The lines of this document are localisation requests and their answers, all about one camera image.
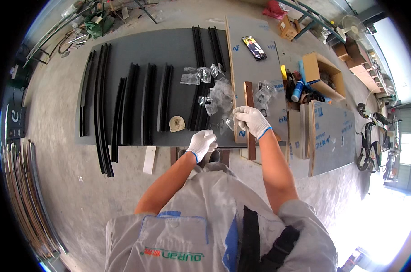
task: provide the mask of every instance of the scooter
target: scooter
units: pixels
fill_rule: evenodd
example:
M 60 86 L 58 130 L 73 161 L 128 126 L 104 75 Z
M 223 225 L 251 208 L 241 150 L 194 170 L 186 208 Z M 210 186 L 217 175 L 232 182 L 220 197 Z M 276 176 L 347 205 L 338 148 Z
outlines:
M 356 106 L 356 109 L 361 117 L 370 119 L 371 122 L 368 122 L 364 125 L 364 133 L 361 134 L 361 152 L 357 158 L 356 165 L 360 171 L 366 171 L 370 169 L 372 173 L 375 173 L 379 170 L 381 166 L 381 144 L 378 141 L 372 143 L 371 131 L 373 126 L 379 126 L 382 130 L 382 134 L 384 135 L 384 141 L 386 136 L 386 129 L 384 126 L 394 124 L 396 122 L 400 122 L 401 120 L 389 120 L 385 118 L 379 112 L 372 112 L 369 109 L 366 109 L 366 105 L 363 103 L 359 103 Z

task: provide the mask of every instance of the white wooden strip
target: white wooden strip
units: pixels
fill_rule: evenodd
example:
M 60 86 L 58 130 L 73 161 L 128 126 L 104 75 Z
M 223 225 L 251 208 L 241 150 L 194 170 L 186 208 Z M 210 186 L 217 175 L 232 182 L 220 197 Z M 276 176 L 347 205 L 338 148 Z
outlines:
M 289 110 L 289 166 L 295 179 L 308 177 L 309 159 L 301 158 L 302 147 L 301 112 Z
M 147 174 L 152 174 L 152 170 L 154 167 L 154 155 L 155 150 L 157 148 L 155 146 L 147 146 L 147 151 L 145 153 L 145 160 L 144 160 L 144 169 L 143 172 Z
M 310 132 L 310 123 L 309 123 L 309 114 L 308 114 L 308 105 L 301 104 L 300 107 L 301 112 L 301 126 L 302 126 L 302 147 L 301 147 L 301 159 L 309 159 L 310 155 L 308 152 L 309 146 L 309 132 Z

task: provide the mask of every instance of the black strap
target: black strap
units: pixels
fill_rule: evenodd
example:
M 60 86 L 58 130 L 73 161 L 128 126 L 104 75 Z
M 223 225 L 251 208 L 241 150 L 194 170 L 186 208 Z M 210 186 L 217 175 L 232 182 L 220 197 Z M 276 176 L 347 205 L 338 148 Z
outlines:
M 243 234 L 238 272 L 258 271 L 260 267 L 259 219 L 256 211 L 243 208 Z
M 281 235 L 273 243 L 271 250 L 263 256 L 260 271 L 276 271 L 284 264 L 284 259 L 293 250 L 299 239 L 299 231 L 292 226 L 286 226 Z

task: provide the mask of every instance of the phone screen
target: phone screen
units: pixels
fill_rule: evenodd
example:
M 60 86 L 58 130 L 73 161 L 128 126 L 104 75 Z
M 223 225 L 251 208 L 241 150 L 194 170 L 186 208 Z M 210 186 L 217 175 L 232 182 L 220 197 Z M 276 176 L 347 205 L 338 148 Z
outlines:
M 263 60 L 267 58 L 266 54 L 264 53 L 263 49 L 261 49 L 260 45 L 254 39 L 253 36 L 246 36 L 242 38 L 242 41 L 245 43 L 246 47 L 251 51 L 252 55 L 256 58 L 256 60 Z

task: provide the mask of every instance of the white cotton glove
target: white cotton glove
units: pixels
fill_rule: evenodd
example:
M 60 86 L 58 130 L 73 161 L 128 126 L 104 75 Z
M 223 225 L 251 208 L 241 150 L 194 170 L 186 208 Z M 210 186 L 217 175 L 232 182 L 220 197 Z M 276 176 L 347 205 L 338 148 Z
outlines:
M 218 147 L 215 140 L 216 135 L 213 134 L 213 130 L 201 130 L 192 136 L 187 151 L 192 152 L 196 157 L 196 163 L 199 163 L 207 152 L 213 152 Z
M 260 139 L 263 134 L 272 128 L 266 118 L 259 110 L 249 106 L 237 107 L 233 110 L 234 123 L 238 124 L 241 129 L 249 129 L 255 138 Z

